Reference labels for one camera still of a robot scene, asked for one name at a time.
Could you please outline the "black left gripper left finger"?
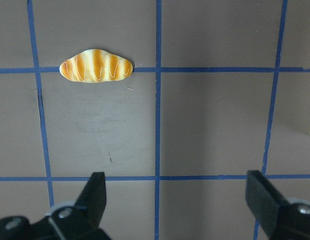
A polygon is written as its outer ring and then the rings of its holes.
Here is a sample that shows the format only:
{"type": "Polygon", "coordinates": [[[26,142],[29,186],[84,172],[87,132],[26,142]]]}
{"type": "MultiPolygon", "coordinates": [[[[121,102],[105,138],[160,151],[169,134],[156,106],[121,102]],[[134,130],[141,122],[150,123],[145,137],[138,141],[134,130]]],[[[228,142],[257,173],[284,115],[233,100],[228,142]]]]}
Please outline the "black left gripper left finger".
{"type": "Polygon", "coordinates": [[[105,207],[105,174],[94,172],[77,200],[53,208],[48,222],[59,240],[104,240],[99,224],[105,207]]]}

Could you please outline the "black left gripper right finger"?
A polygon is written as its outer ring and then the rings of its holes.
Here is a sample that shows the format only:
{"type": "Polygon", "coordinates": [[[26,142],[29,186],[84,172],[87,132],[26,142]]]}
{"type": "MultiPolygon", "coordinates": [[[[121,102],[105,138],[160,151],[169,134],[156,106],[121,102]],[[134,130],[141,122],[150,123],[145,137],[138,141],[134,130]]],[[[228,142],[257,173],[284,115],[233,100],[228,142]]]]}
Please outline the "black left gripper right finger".
{"type": "Polygon", "coordinates": [[[247,172],[245,201],[270,240],[310,240],[310,203],[284,197],[258,170],[247,172]]]}

